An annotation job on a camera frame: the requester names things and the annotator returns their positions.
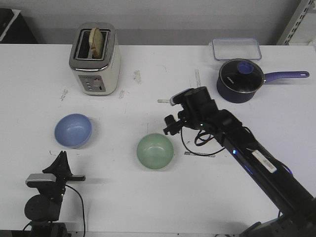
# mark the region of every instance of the purple handle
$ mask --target purple handle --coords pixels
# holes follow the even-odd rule
[[[265,74],[265,82],[270,82],[280,78],[308,78],[309,76],[309,72],[306,71],[267,73]]]

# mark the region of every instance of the label sticker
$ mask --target label sticker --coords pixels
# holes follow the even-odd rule
[[[277,168],[260,151],[255,150],[252,154],[270,173],[277,171]]]

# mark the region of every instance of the container lid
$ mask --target container lid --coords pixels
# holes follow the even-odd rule
[[[214,58],[217,61],[226,61],[234,58],[260,60],[261,52],[255,38],[220,38],[213,39]]]
[[[252,93],[264,83],[264,74],[255,63],[245,59],[233,59],[223,64],[220,80],[230,90],[238,93]]]

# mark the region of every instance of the pot lid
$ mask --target pot lid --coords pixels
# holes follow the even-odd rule
[[[264,83],[264,74],[255,63],[246,59],[232,59],[222,65],[219,71],[222,83],[238,93],[252,93]]]

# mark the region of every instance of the table surface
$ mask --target table surface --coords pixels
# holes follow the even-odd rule
[[[87,230],[137,233],[241,233],[278,210],[227,152],[215,157],[185,155],[179,135],[168,136],[175,155],[160,170],[142,166],[136,147],[142,137],[163,133],[174,94],[207,86],[219,109],[231,111],[257,140],[287,166],[316,196],[316,54],[309,46],[261,46],[264,73],[308,71],[306,79],[279,79],[263,85],[243,104],[225,101],[216,91],[220,62],[208,46],[120,46],[118,87],[109,96],[80,91],[69,67],[71,45],[0,44],[0,229],[19,230],[28,223],[24,206],[38,194],[25,185],[61,150],[67,151],[71,183],[85,203]],[[81,113],[93,124],[86,145],[66,149],[54,139],[64,116]],[[197,131],[184,130],[188,146],[212,152],[216,142],[194,147]],[[67,190],[60,221],[81,231],[78,196]]]

